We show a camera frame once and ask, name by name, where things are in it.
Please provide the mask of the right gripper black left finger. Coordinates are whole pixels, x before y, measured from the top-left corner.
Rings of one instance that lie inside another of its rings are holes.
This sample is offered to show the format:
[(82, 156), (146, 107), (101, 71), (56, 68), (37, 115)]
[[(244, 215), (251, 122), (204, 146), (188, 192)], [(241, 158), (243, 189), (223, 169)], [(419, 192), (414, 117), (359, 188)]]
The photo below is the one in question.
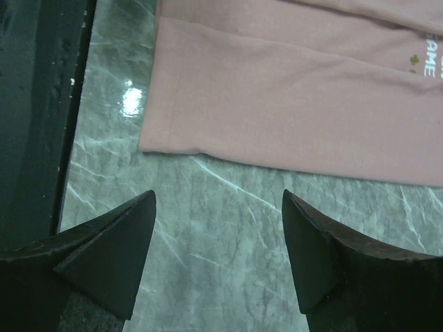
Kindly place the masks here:
[(156, 219), (146, 191), (1, 253), (2, 331), (122, 331), (132, 318)]

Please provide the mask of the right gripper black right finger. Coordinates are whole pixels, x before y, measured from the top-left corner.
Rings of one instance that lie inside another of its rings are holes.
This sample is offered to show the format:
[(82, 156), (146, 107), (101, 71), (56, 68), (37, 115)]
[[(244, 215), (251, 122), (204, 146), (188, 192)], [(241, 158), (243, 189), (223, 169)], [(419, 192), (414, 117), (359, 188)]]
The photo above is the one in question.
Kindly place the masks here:
[(310, 331), (441, 331), (442, 258), (392, 246), (285, 191), (282, 223)]

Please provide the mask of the pink printed t shirt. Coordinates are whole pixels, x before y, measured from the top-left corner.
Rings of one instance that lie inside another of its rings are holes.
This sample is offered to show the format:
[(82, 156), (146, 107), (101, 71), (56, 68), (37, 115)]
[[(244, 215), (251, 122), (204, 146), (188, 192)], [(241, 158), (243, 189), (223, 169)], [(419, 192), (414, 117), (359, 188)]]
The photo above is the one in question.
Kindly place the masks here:
[(161, 1), (139, 147), (442, 185), (441, 1)]

